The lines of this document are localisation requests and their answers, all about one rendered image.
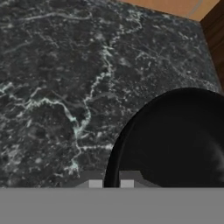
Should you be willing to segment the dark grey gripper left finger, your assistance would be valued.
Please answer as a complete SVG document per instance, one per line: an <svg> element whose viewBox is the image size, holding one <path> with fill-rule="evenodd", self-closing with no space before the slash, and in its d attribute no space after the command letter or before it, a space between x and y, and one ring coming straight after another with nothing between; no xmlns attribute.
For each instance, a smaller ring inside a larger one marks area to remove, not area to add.
<svg viewBox="0 0 224 224"><path fill-rule="evenodd" d="M101 172L85 171L81 174L76 187L102 188L103 175Z"/></svg>

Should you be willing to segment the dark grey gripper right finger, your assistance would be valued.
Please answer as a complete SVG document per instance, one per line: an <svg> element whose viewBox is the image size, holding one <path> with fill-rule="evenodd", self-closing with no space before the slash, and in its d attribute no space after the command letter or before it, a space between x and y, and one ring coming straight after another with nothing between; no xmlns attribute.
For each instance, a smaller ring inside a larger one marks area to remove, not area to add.
<svg viewBox="0 0 224 224"><path fill-rule="evenodd" d="M119 176L121 188L157 187L157 185L144 179L140 171L120 171Z"/></svg>

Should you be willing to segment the black bowl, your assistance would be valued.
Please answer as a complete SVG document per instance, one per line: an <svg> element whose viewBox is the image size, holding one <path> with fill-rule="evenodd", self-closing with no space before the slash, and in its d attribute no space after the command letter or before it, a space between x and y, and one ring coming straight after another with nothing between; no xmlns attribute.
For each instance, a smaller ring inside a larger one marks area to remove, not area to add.
<svg viewBox="0 0 224 224"><path fill-rule="evenodd" d="M116 139L104 185L118 187L123 171L160 187L224 188L224 96L185 87L145 104Z"/></svg>

